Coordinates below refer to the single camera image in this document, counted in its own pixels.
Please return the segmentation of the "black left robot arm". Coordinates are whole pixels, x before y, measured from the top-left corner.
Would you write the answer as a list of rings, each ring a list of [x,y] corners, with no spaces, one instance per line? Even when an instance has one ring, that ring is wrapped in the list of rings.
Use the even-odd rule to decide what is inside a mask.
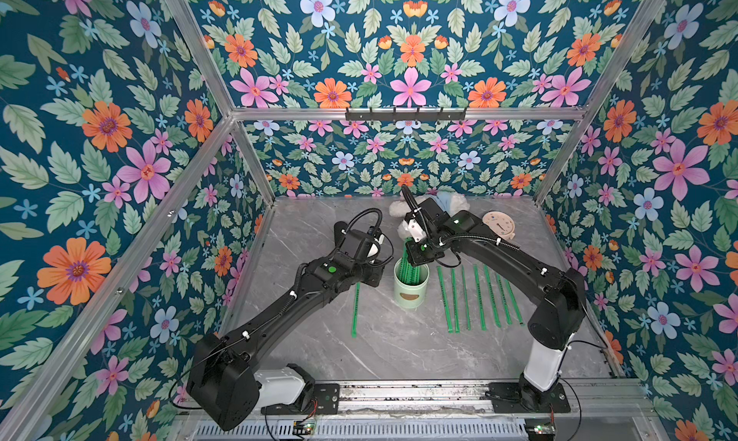
[[[381,259],[380,221],[357,229],[357,218],[334,225],[336,246],[323,257],[300,264],[292,286],[270,306],[224,335],[199,340],[186,392],[223,431],[231,431],[255,411],[282,406],[294,413],[317,408],[315,380],[297,364],[263,369],[263,361],[311,314],[356,284],[377,287],[390,260]]]

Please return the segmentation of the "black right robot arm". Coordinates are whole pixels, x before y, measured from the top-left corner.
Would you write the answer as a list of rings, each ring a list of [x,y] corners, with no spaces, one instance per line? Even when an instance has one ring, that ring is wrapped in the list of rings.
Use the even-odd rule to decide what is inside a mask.
[[[534,258],[472,212],[461,210],[451,216],[432,199],[419,203],[406,186],[402,194],[409,205],[403,221],[411,237],[405,243],[409,264],[440,262],[448,253],[465,255],[511,282],[534,304],[528,321],[534,342],[517,389],[504,394],[490,385],[488,394],[530,412],[550,410],[561,365],[586,316],[583,275],[575,268],[563,271]]]

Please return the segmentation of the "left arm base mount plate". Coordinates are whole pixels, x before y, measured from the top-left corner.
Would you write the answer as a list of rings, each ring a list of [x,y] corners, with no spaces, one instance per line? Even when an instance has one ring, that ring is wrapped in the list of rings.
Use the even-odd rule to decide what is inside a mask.
[[[273,405],[261,409],[262,415],[289,415],[307,417],[308,415],[336,415],[341,386],[338,383],[315,383],[304,391],[295,403]]]

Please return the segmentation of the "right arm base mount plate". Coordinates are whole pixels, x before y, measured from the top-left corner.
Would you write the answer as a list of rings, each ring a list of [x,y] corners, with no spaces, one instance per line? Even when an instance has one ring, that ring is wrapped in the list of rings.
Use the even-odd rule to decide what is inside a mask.
[[[490,383],[485,398],[490,400],[496,413],[560,414],[572,411],[560,383],[545,392],[520,383]]]

